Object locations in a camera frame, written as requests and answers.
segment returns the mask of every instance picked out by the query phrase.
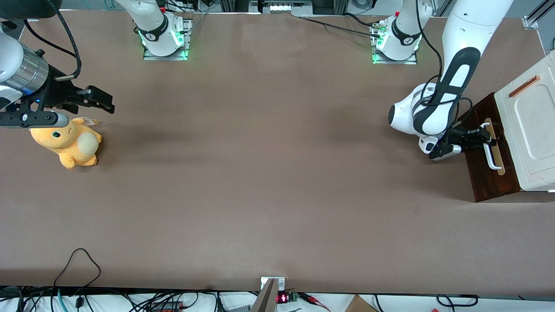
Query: digital display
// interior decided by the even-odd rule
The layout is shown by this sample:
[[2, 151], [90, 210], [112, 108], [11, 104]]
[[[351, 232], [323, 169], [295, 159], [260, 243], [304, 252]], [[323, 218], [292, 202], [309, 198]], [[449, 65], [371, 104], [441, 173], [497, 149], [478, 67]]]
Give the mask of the digital display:
[[283, 293], [277, 295], [276, 303], [288, 303], [289, 302], [289, 294]]

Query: white cooler box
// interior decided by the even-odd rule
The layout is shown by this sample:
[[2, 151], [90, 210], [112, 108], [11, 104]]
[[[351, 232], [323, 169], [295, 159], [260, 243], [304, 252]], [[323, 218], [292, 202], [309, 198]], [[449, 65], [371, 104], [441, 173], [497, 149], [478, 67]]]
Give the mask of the white cooler box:
[[523, 190], [555, 192], [555, 51], [495, 93]]

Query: yellow plush toy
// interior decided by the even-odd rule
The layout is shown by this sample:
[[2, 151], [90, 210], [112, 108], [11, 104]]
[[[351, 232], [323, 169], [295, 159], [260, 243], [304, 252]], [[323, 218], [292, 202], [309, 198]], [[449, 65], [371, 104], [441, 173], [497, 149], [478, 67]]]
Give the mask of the yellow plush toy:
[[94, 119], [74, 118], [64, 128], [31, 128], [31, 135], [38, 144], [60, 156], [64, 167], [73, 170], [75, 165], [94, 166], [102, 136], [85, 124], [98, 124]]

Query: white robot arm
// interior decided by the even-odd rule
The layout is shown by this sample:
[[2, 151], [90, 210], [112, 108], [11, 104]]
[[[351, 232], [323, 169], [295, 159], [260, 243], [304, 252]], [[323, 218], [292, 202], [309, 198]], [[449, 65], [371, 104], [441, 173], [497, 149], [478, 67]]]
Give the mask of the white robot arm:
[[385, 21], [387, 32], [383, 40], [379, 41], [376, 49], [380, 50], [390, 59], [401, 61], [409, 58], [418, 47], [422, 38], [420, 26], [424, 28], [432, 16], [431, 0], [418, 1], [418, 26], [417, 2], [414, 0], [403, 0], [403, 6], [398, 16], [390, 16]]
[[462, 151], [460, 145], [444, 142], [438, 146], [438, 143], [456, 119], [457, 102], [512, 2], [458, 0], [443, 31], [445, 66], [441, 79], [437, 84], [428, 84], [424, 91], [425, 84], [417, 86], [391, 107], [389, 124], [399, 131], [417, 135], [424, 153], [434, 151], [430, 158], [439, 160]]
[[[0, 1], [0, 17], [47, 18], [57, 15], [66, 26], [59, 12], [60, 0]], [[33, 51], [6, 35], [0, 29], [0, 126], [3, 127], [65, 127], [69, 118], [61, 113], [45, 109], [58, 108], [76, 114], [78, 105], [98, 107], [114, 113], [112, 96], [89, 85], [81, 89], [73, 85], [78, 77], [80, 60], [71, 32], [66, 28], [74, 46], [77, 70], [66, 75], [49, 65], [43, 58], [44, 51]], [[31, 109], [36, 103], [38, 108]]]
[[116, 0], [133, 18], [143, 44], [155, 56], [168, 56], [185, 44], [183, 17], [162, 13], [156, 0]]
[[[162, 13], [156, 0], [117, 0], [133, 18], [143, 44], [155, 56], [164, 57], [185, 45], [183, 18]], [[61, 0], [0, 0], [0, 17], [48, 18], [58, 15]], [[65, 127], [69, 118], [62, 112], [76, 114], [78, 105], [98, 107], [114, 113], [112, 96], [94, 87], [75, 87], [67, 76], [49, 65], [44, 51], [33, 51], [0, 29], [0, 127]], [[38, 109], [31, 110], [37, 103]]]

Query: table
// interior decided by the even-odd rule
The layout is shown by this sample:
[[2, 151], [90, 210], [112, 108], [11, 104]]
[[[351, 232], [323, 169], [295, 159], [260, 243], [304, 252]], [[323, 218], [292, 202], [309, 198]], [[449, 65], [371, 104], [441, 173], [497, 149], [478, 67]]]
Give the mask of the table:
[[[425, 44], [417, 66], [379, 65], [364, 36], [210, 14], [188, 61], [144, 62], [125, 12], [63, 14], [83, 60], [75, 84], [109, 92], [116, 110], [81, 109], [105, 142], [96, 167], [72, 172], [27, 130], [0, 130], [0, 284], [51, 285], [85, 247], [96, 286], [254, 290], [273, 275], [298, 291], [555, 290], [553, 204], [472, 203], [464, 156], [430, 161], [387, 125], [391, 104], [437, 72]], [[426, 27], [440, 51], [444, 24]], [[70, 48], [57, 19], [35, 25]], [[22, 42], [73, 71], [28, 32]], [[536, 32], [505, 20], [466, 96], [542, 57]], [[60, 283], [94, 274], [81, 254]]]

